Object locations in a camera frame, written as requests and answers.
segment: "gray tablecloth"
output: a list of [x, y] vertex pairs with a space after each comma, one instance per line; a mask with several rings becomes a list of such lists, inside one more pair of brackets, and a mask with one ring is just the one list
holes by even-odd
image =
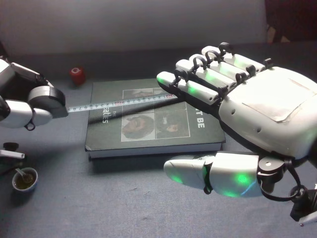
[[[317, 44], [238, 46], [255, 60], [272, 57], [277, 65], [317, 79]], [[15, 58], [41, 71], [66, 95], [68, 106], [88, 103], [93, 81], [149, 78], [172, 70], [175, 62], [197, 49]], [[89, 80], [72, 86], [67, 71], [81, 64]], [[84, 151], [88, 112], [55, 119], [32, 132], [0, 128], [0, 143], [20, 143], [28, 166], [39, 173], [34, 193], [12, 192], [13, 173], [0, 178], [1, 238], [105, 237], [313, 237], [315, 225], [301, 228], [290, 217], [292, 202], [264, 197], [239, 199], [182, 186], [163, 172], [167, 156], [88, 162]], [[224, 150], [247, 151], [230, 137]], [[316, 169], [297, 169], [301, 181], [314, 188]], [[276, 195], [288, 195], [295, 182], [286, 173]]]

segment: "measuring tape blade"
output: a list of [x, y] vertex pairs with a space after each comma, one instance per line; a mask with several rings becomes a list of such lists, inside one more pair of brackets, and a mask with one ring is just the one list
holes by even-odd
[[157, 94], [157, 95], [146, 96], [146, 97], [122, 99], [122, 100], [117, 100], [112, 102], [94, 103], [94, 104], [69, 107], [67, 111], [69, 113], [75, 113], [75, 112], [91, 111], [91, 110], [97, 110], [97, 109], [103, 109], [103, 108], [113, 108], [113, 107], [120, 107], [120, 106], [135, 105], [135, 104], [141, 104], [141, 103], [167, 101], [167, 100], [171, 100], [175, 98], [177, 97], [174, 94], [167, 94], [167, 93]]

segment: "gray wall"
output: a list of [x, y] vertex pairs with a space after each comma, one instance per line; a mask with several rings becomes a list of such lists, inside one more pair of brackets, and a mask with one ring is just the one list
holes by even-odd
[[264, 0], [1, 0], [10, 55], [265, 41]]

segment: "white cup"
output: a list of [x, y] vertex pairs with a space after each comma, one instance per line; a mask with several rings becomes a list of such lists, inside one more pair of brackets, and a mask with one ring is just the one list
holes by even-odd
[[37, 185], [37, 183], [38, 183], [38, 173], [36, 172], [36, 170], [35, 169], [33, 169], [33, 168], [23, 168], [23, 169], [21, 169], [23, 172], [25, 172], [25, 173], [30, 173], [30, 174], [32, 174], [32, 175], [34, 175], [35, 176], [35, 181], [34, 181], [34, 183], [31, 185], [31, 186], [29, 186], [27, 189], [19, 189], [19, 188], [17, 188], [17, 186], [16, 186], [16, 180], [18, 179], [18, 177], [19, 176], [21, 176], [19, 173], [16, 173], [14, 176], [13, 176], [13, 179], [12, 179], [12, 186], [13, 186], [13, 188], [15, 189], [15, 190], [17, 190], [17, 191], [19, 191], [19, 192], [30, 192], [30, 191], [32, 191], [33, 189], [35, 189], [35, 187], [36, 187], [36, 185]]

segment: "book cover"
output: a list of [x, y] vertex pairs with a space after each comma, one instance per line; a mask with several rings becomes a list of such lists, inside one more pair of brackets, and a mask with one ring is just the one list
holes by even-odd
[[[156, 79], [97, 82], [91, 103], [166, 93]], [[185, 102], [104, 107], [89, 113], [90, 158], [219, 150], [224, 133], [211, 115]]]

